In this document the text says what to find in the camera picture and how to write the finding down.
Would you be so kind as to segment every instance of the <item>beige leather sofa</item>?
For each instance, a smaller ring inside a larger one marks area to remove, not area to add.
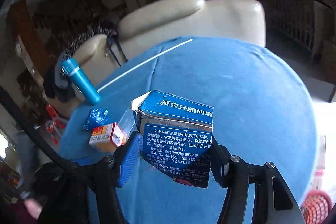
[[[118,25],[118,34],[128,59],[165,40],[188,35],[228,37],[265,47],[265,17],[262,5],[256,0],[159,0],[125,16]],[[119,67],[106,51],[106,38],[104,34],[96,35],[74,54],[94,85]],[[113,52],[124,63],[115,45]],[[75,90],[83,100],[82,94]]]

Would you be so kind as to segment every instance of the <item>metal bolt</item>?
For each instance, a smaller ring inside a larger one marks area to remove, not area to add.
[[[274,163],[272,163],[271,161],[266,162],[266,166],[271,169],[275,167]]]
[[[106,162],[112,162],[112,161],[114,160],[114,158],[113,158],[113,156],[106,156],[106,157],[104,158],[104,160],[105,160]]]
[[[71,169],[76,169],[78,166],[79,166],[79,164],[77,162],[70,163],[70,168]]]
[[[231,156],[230,158],[233,162],[238,162],[240,161],[240,158],[238,156]]]

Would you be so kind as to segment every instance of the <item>blue plastic wrapper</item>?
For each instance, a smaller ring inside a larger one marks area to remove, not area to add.
[[[112,123],[112,120],[108,117],[109,109],[95,108],[91,109],[88,117],[83,125],[84,130],[92,130],[96,127],[101,127],[106,124]]]

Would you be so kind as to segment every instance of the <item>blue tablecloth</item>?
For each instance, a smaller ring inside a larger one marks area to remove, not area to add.
[[[114,71],[100,86],[189,38],[180,37],[146,51]],[[108,108],[110,117],[118,121],[132,99],[153,89],[214,106],[213,135],[217,142],[246,162],[274,162],[300,203],[317,152],[312,102],[303,82],[265,48],[234,39],[192,38],[102,90],[98,106]],[[60,144],[61,156],[89,157],[87,163],[105,156],[88,145],[90,132],[82,130],[91,108],[83,103],[73,112]],[[130,224],[216,223],[225,194],[226,189],[212,174],[207,189],[186,186],[140,158],[130,180],[118,190]],[[95,223],[95,197],[90,195]],[[253,199],[254,186],[250,185],[244,223],[251,223]]]

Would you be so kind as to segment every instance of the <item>bright light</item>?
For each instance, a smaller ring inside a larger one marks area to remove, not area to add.
[[[5,137],[0,134],[0,156],[4,159],[6,157],[5,149],[8,147],[8,142]]]

